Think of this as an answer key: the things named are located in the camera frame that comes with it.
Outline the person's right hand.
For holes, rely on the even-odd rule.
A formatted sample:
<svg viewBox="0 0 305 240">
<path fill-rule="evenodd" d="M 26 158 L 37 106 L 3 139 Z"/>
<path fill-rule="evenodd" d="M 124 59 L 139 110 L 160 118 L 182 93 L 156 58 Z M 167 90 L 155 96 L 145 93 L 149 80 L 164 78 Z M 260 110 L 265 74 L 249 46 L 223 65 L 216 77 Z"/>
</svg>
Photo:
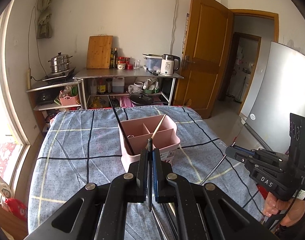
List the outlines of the person's right hand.
<svg viewBox="0 0 305 240">
<path fill-rule="evenodd" d="M 288 212 L 280 221 L 280 225 L 287 227 L 293 226 L 304 216 L 305 201 L 291 199 L 288 202 L 284 202 L 269 192 L 265 199 L 263 214 L 267 217 L 271 217 L 272 215 L 277 215 L 279 212 L 286 210 L 288 210 Z"/>
</svg>

